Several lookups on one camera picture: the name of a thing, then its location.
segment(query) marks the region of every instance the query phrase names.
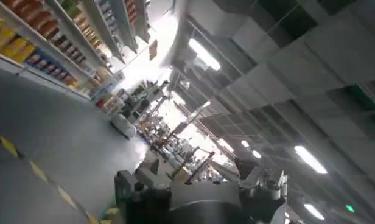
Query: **warehouse shelf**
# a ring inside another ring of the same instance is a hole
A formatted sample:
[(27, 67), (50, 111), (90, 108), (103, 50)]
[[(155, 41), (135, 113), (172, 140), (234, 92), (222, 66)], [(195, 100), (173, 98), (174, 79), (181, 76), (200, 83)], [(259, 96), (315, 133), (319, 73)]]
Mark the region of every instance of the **warehouse shelf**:
[(0, 1), (0, 18), (4, 19), (11, 29), (22, 37), (27, 38), (31, 43), (42, 49), (45, 53), (50, 55), (54, 60), (61, 63), (65, 69), (75, 77), (79, 82), (83, 82), (91, 78), (86, 72), (77, 66), (69, 57), (64, 55), (53, 44), (48, 42), (36, 30), (33, 30), (27, 23), (20, 17), (8, 9)]
[(106, 67), (105, 62), (101, 60), (97, 52), (93, 49), (89, 41), (82, 35), (79, 28), (73, 20), (67, 15), (64, 8), (56, 0), (44, 0), (47, 6), (59, 19), (59, 28), (67, 36), (79, 51), (86, 56), (89, 63), (96, 69), (98, 67)]
[(96, 31), (101, 40), (109, 47), (112, 54), (124, 62), (117, 44), (114, 42), (111, 32), (109, 31), (108, 24), (105, 22), (100, 8), (94, 1), (81, 1), (80, 8), (86, 14), (86, 18), (90, 26)]
[(135, 31), (129, 23), (124, 0), (109, 0), (109, 4), (117, 22), (117, 34), (119, 38), (124, 42), (124, 45), (137, 53), (138, 44), (135, 40)]
[(135, 0), (135, 6), (137, 11), (137, 19), (135, 22), (136, 34), (141, 37), (146, 43), (149, 42), (149, 24), (148, 16), (145, 11), (145, 1), (144, 0)]

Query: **green exit sign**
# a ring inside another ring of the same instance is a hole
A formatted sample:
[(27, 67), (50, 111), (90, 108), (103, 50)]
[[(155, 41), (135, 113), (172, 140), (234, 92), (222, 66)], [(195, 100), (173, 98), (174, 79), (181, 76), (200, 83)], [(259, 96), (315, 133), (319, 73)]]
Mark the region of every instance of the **green exit sign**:
[(354, 212), (355, 212), (354, 207), (352, 207), (351, 205), (346, 205), (346, 208), (347, 208), (347, 210), (348, 210), (349, 212), (351, 212), (351, 213), (354, 213)]

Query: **ceiling light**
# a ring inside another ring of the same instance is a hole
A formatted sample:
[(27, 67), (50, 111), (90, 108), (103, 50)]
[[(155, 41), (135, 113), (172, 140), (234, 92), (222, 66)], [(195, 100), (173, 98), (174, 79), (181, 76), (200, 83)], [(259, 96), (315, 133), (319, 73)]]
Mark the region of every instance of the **ceiling light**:
[(207, 65), (209, 65), (216, 71), (220, 69), (220, 64), (218, 63), (218, 61), (195, 39), (191, 38), (189, 40), (189, 47), (191, 47), (197, 53), (197, 56), (201, 58), (201, 60), (203, 60)]
[(311, 205), (311, 204), (304, 204), (304, 207), (312, 214), (314, 215), (316, 218), (320, 219), (320, 220), (324, 220), (324, 216), (319, 212), (317, 211), (317, 209)]
[(250, 146), (246, 140), (243, 140), (243, 141), (242, 141), (242, 145), (243, 145), (244, 147), (249, 147), (249, 146)]
[(234, 152), (234, 149), (226, 141), (224, 141), (224, 139), (220, 138), (217, 143), (229, 151)]
[(303, 146), (295, 146), (296, 153), (304, 160), (305, 163), (311, 166), (317, 173), (327, 174), (327, 170), (319, 163), (319, 161), (312, 156)]
[(260, 159), (262, 156), (258, 151), (253, 150), (253, 155), (257, 158)]
[(206, 103), (204, 103), (204, 105), (203, 105), (202, 107), (207, 107), (207, 106), (209, 106), (210, 104), (211, 104), (210, 101), (206, 101)]

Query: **yellow floor marking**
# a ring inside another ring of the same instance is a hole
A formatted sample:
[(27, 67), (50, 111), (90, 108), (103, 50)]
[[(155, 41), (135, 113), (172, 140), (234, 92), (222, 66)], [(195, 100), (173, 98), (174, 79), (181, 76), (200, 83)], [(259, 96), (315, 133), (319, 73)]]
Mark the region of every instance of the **yellow floor marking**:
[(67, 201), (73, 208), (77, 209), (77, 206), (75, 205), (74, 201), (71, 199), (70, 195), (67, 194), (65, 190), (63, 190), (61, 187), (58, 187), (59, 193), (61, 197)]
[(29, 161), (30, 166), (32, 166), (33, 171), (35, 172), (36, 175), (38, 175), (43, 181), (48, 183), (48, 178), (46, 174), (38, 167), (36, 166), (35, 163), (32, 161)]
[(107, 210), (107, 214), (109, 215), (114, 215), (115, 213), (117, 213), (119, 211), (118, 208), (110, 208)]
[(17, 150), (15, 145), (9, 142), (5, 137), (0, 136), (2, 146), (8, 150), (13, 156), (18, 158)]
[(90, 224), (99, 224), (99, 222), (97, 221), (96, 218), (94, 218), (94, 216), (92, 216), (91, 214), (89, 214), (89, 213), (87, 213), (87, 212), (86, 212), (86, 215), (87, 215), (88, 218), (89, 218)]

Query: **concrete floor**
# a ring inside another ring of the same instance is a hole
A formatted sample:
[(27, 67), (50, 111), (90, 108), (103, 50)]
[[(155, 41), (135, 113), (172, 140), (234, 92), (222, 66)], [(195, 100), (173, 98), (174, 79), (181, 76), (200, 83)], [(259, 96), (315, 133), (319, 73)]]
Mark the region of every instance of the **concrete floor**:
[[(108, 118), (81, 102), (0, 71), (0, 134), (73, 196), (100, 216), (113, 201), (113, 177), (134, 171), (147, 145), (127, 141)], [(29, 165), (0, 146), (1, 223), (86, 223)]]

